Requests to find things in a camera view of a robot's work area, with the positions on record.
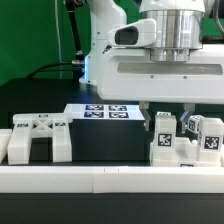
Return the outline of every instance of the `black table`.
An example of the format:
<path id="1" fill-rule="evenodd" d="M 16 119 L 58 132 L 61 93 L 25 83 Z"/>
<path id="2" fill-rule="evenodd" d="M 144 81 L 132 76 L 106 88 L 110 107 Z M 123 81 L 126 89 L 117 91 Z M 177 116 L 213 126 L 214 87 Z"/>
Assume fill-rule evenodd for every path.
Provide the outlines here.
<path id="1" fill-rule="evenodd" d="M 61 113 L 67 103 L 108 102 L 71 80 L 11 80 L 0 87 L 0 128 L 16 113 Z M 222 194 L 0 194 L 0 223 L 211 224 L 223 223 L 223 208 Z"/>

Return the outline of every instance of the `black cable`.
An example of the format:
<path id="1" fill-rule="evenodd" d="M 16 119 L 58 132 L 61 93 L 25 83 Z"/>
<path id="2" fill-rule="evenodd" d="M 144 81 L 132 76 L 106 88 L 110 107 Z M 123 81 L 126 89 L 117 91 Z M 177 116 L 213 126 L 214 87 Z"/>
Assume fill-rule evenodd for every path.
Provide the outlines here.
<path id="1" fill-rule="evenodd" d="M 39 72 L 74 72 L 76 70 L 81 70 L 81 67 L 74 68 L 74 69 L 54 69 L 54 70 L 43 70 Z"/>
<path id="2" fill-rule="evenodd" d="M 62 66 L 62 65 L 72 65 L 72 63 L 71 62 L 60 62 L 60 63 L 54 63 L 54 64 L 42 66 L 42 67 L 36 69 L 35 71 L 31 72 L 29 75 L 27 75 L 26 79 L 32 79 L 38 72 L 41 72 L 44 69 L 58 67 L 58 66 Z"/>
<path id="3" fill-rule="evenodd" d="M 213 7 L 213 17 L 219 31 L 221 32 L 222 36 L 224 36 L 224 28 L 219 20 L 219 7 L 220 7 L 220 0 L 215 0 L 214 7 Z"/>
<path id="4" fill-rule="evenodd" d="M 71 28 L 72 28 L 72 34 L 73 34 L 73 38 L 74 38 L 76 52 L 82 52 L 75 14 L 74 14 L 74 12 L 68 12 L 68 15 L 69 15 L 69 19 L 71 22 Z"/>

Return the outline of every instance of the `white robot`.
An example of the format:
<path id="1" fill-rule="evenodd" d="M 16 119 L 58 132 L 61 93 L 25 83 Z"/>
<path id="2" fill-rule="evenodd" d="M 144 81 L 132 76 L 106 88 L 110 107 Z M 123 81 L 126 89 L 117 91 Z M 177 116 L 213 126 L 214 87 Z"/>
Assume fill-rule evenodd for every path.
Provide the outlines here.
<path id="1" fill-rule="evenodd" d="M 214 0 L 143 0 L 140 20 L 129 25 L 113 0 L 87 3 L 92 48 L 81 82 L 101 98 L 224 103 L 224 46 L 201 41 L 201 20 Z"/>

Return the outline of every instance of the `black surface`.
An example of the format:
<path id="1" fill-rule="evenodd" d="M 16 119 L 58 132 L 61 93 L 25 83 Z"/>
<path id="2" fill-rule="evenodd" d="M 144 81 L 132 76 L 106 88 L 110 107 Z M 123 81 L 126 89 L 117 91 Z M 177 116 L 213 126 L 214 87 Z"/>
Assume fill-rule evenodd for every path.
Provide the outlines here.
<path id="1" fill-rule="evenodd" d="M 12 127 L 15 113 L 62 112 L 66 103 L 106 102 L 94 93 L 75 89 L 70 80 L 12 80 L 0 87 L 0 128 Z M 158 110 L 176 115 L 183 110 L 179 104 L 157 103 L 151 108 L 153 115 Z M 224 108 L 200 105 L 197 110 L 214 117 Z M 48 149 L 46 157 L 51 158 L 49 141 L 41 139 L 38 147 L 42 149 L 43 143 Z M 33 153 L 42 156 L 38 148 Z M 0 223 L 223 224 L 223 208 L 223 194 L 0 194 Z"/>
<path id="2" fill-rule="evenodd" d="M 71 128 L 74 161 L 144 161 L 144 121 L 75 120 Z"/>
<path id="3" fill-rule="evenodd" d="M 1 223 L 223 224 L 220 194 L 0 194 Z"/>

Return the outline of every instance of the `white component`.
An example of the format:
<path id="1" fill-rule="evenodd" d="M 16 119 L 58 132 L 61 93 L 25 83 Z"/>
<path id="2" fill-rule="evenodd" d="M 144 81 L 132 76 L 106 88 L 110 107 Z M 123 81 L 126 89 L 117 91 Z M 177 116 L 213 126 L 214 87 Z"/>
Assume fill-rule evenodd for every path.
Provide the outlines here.
<path id="1" fill-rule="evenodd" d="M 113 0 L 87 0 L 91 16 L 91 51 L 87 55 L 85 77 L 81 83 L 97 85 L 99 66 L 107 47 L 108 32 L 112 29 L 125 26 L 127 16 L 124 10 Z"/>
<path id="2" fill-rule="evenodd" d="M 7 154 L 7 147 L 11 134 L 11 129 L 0 129 L 0 163 Z"/>
<path id="3" fill-rule="evenodd" d="M 203 0 L 142 0 L 140 12 L 153 10 L 191 10 L 205 12 Z"/>
<path id="4" fill-rule="evenodd" d="M 218 118 L 202 118 L 199 125 L 197 160 L 217 162 L 221 158 L 224 124 Z"/>
<path id="5" fill-rule="evenodd" d="M 28 164 L 32 138 L 48 137 L 53 137 L 53 161 L 70 162 L 72 152 L 68 123 L 72 121 L 72 116 L 65 113 L 15 115 L 15 126 L 8 145 L 9 164 Z"/>
<path id="6" fill-rule="evenodd" d="M 1 193 L 224 193 L 223 168 L 9 167 Z"/>
<path id="7" fill-rule="evenodd" d="M 200 115 L 190 116 L 190 118 L 187 122 L 187 130 L 194 134 L 198 134 L 199 123 L 200 123 L 201 118 L 204 118 L 204 117 L 200 116 Z"/>
<path id="8" fill-rule="evenodd" d="M 173 159 L 176 124 L 175 116 L 156 116 L 153 159 Z"/>
<path id="9" fill-rule="evenodd" d="M 223 104 L 223 58 L 223 45 L 204 45 L 175 66 L 150 62 L 150 50 L 111 49 L 99 68 L 97 91 L 105 100 Z"/>
<path id="10" fill-rule="evenodd" d="M 196 156 L 197 156 L 197 144 L 198 144 L 198 142 L 196 140 L 193 140 L 191 142 L 191 144 L 189 144 L 188 147 L 186 147 L 185 152 L 186 152 L 187 157 L 189 159 L 196 160 Z"/>
<path id="11" fill-rule="evenodd" d="M 53 119 L 53 161 L 72 161 L 72 145 L 67 119 Z"/>
<path id="12" fill-rule="evenodd" d="M 122 45 L 118 44 L 115 41 L 116 33 L 121 32 L 122 30 L 128 29 L 128 28 L 136 28 L 136 32 L 138 32 L 138 40 L 135 45 Z M 118 29 L 111 30 L 108 33 L 108 45 L 111 45 L 113 47 L 147 47 L 152 45 L 156 41 L 156 21 L 154 19 L 144 19 L 139 20 L 136 23 L 132 23 L 127 26 L 123 26 Z"/>
<path id="13" fill-rule="evenodd" d="M 17 119 L 8 145 L 9 165 L 29 163 L 32 129 L 33 121 L 31 119 L 25 119 L 25 117 Z"/>
<path id="14" fill-rule="evenodd" d="M 164 133 L 166 131 L 176 132 L 174 125 L 169 124 L 171 120 L 176 121 L 175 117 L 157 115 L 155 137 L 150 144 L 152 166 L 220 167 L 224 124 L 221 119 L 202 117 L 200 119 L 198 141 L 190 142 L 188 138 L 175 137 L 176 133 L 173 134 L 174 140 L 171 141 L 168 135 L 163 134 L 161 139 L 158 133 L 161 134 L 161 130 L 164 130 Z"/>

